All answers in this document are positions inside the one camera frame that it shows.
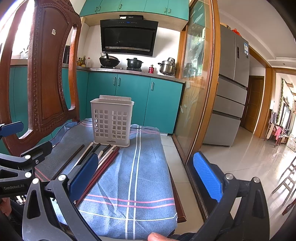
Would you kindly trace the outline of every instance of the hanging vine plant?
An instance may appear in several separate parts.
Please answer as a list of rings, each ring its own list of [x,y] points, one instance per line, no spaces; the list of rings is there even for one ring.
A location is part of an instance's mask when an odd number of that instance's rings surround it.
[[[283,105],[283,99],[284,99],[284,79],[281,79],[281,97],[279,99],[279,110],[278,110],[278,115],[277,115],[277,118],[276,118],[276,122],[279,124],[279,116],[280,116],[280,113],[281,113],[281,106]]]

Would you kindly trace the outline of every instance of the refrigerator door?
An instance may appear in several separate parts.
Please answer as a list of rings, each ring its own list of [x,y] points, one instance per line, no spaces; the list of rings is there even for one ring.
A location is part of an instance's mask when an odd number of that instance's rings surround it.
[[[212,113],[204,144],[231,146],[239,129],[240,119]]]
[[[221,55],[219,74],[234,79],[235,43],[234,32],[220,25],[221,29]]]
[[[217,95],[245,104],[247,91],[242,87],[219,78]]]
[[[216,95],[213,110],[237,117],[242,117],[244,105]]]
[[[235,40],[235,67],[234,81],[248,87],[250,60],[249,43],[238,34],[234,34]]]

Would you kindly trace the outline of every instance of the black pot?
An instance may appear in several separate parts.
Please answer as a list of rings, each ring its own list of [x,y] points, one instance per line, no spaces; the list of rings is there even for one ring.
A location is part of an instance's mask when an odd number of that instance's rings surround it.
[[[129,68],[140,69],[143,63],[141,60],[138,60],[137,58],[127,58],[126,60],[128,61]]]
[[[115,67],[120,63],[118,58],[108,55],[107,53],[105,53],[105,54],[106,55],[100,57],[101,65],[106,66],[106,67]]]

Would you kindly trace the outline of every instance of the tiled floor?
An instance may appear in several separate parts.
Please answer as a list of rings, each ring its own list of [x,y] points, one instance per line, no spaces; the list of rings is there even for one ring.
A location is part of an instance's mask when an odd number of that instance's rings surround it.
[[[296,153],[284,144],[274,147],[273,141],[263,141],[241,127],[231,147],[203,145],[201,151],[209,162],[217,164],[224,173],[232,173],[237,179],[260,178],[267,199],[272,237],[288,217],[289,213],[284,216],[281,213],[296,194],[282,206],[288,190],[283,192],[285,188],[282,187],[274,195],[271,192],[287,177],[288,173],[282,178],[281,175]],[[239,199],[236,199],[232,216],[235,216],[238,205]]]
[[[185,169],[172,138],[161,136],[161,142],[187,218],[186,222],[178,224],[175,234],[197,232],[203,225],[203,220]]]

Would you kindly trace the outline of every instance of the white stripe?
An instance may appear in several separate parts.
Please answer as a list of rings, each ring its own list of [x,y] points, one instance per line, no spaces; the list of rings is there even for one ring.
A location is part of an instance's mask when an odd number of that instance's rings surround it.
[[[103,218],[111,218],[111,219],[117,219],[117,220],[126,220],[126,218],[116,218],[116,217],[110,217],[110,216],[106,216],[106,215],[102,215],[102,214],[97,214],[97,213],[91,213],[91,212],[87,212],[87,211],[82,211],[82,210],[79,210],[79,212],[81,213],[87,213],[87,214],[91,214],[91,215],[96,215],[96,216],[100,216],[100,217],[103,217]],[[175,218],[177,215],[177,213],[173,216],[173,217],[170,217],[170,218],[160,218],[160,219],[144,219],[144,220],[141,220],[141,219],[136,219],[135,221],[138,221],[138,222],[150,222],[150,221],[161,221],[161,220],[168,220],[168,219],[173,219]]]
[[[141,153],[141,129],[140,129],[140,143],[139,143],[139,154],[138,154],[138,163],[137,163],[137,172],[136,172],[136,183],[135,183],[135,201],[137,201],[137,184],[138,184],[138,171],[139,171],[139,161]],[[136,208],[133,209],[133,239],[136,239]]]
[[[133,164],[131,166],[131,177],[130,177],[130,185],[128,188],[128,200],[130,200],[131,198],[131,181],[133,178],[133,166],[135,164],[135,158],[136,158],[136,153],[137,153],[137,146],[138,146],[138,133],[137,133],[137,137],[136,137],[136,149],[135,149],[135,154],[133,156]],[[129,207],[126,208],[126,239],[128,239],[128,211],[129,211]]]

